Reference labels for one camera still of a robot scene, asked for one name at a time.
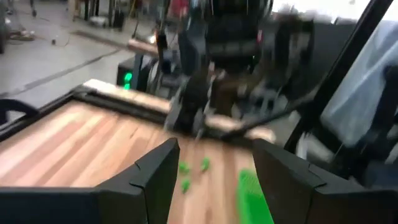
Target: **green led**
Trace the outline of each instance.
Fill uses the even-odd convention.
[[[131,72],[129,72],[129,73],[126,73],[125,75],[124,75],[124,81],[130,81],[132,79],[132,73]]]

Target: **wooden tabletop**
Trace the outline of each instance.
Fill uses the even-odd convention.
[[[192,169],[192,184],[183,194],[186,177],[178,174],[169,223],[236,223],[238,172],[254,169],[248,150],[74,101],[0,143],[0,185],[93,187],[171,137],[178,139],[180,161]],[[203,173],[204,157],[210,168]]]

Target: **green object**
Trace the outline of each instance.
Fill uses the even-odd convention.
[[[240,224],[274,224],[255,172],[240,171],[237,200]]]
[[[209,169],[209,166],[210,166],[210,159],[206,157],[201,162],[201,170],[206,171],[207,169]]]
[[[130,81],[132,79],[132,73],[131,72],[127,72],[124,75],[124,89],[125,90],[129,90],[130,89]]]
[[[125,75],[124,75],[124,81],[130,81],[132,79],[132,73],[131,72],[127,72]]]
[[[191,186],[191,180],[188,178],[183,179],[181,182],[182,193],[185,194],[190,186]]]
[[[188,164],[186,164],[184,162],[181,162],[178,166],[179,166],[180,173],[182,173],[184,175],[189,174],[189,172],[191,171],[191,169],[189,169]]]

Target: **concrete floor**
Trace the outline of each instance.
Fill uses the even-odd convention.
[[[114,83],[118,63],[134,56],[127,50],[70,34],[83,24],[69,19],[65,3],[36,2],[38,18],[34,19],[25,1],[16,2],[19,19],[37,38],[32,42],[10,40],[6,53],[0,55],[1,98],[41,107],[91,78]],[[56,46],[51,45],[52,39],[57,40]]]

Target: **wooden plank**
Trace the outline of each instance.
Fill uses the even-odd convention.
[[[151,55],[158,55],[156,45],[147,44],[136,39],[130,39],[128,43],[128,48],[131,50],[141,50],[145,52],[149,52]]]
[[[135,90],[124,90],[116,85],[105,83],[99,80],[91,79],[83,84],[84,86],[94,88],[106,95],[126,100],[130,103],[157,110],[163,113],[170,111],[170,101],[162,99],[156,96],[149,95],[147,93],[135,91]],[[223,131],[230,131],[232,129],[239,128],[243,125],[241,121],[222,116],[212,115],[206,118],[206,125],[212,128],[222,129]],[[275,134],[270,129],[265,127],[258,127],[252,129],[247,133],[246,137],[251,139],[261,138],[269,142],[275,142]]]
[[[178,174],[168,223],[237,221],[238,172],[254,168],[248,150],[164,131],[131,116],[70,102],[0,144],[0,185],[93,187],[132,165],[170,137],[181,148],[189,175]],[[206,172],[201,161],[211,161]],[[187,193],[181,181],[190,178]]]

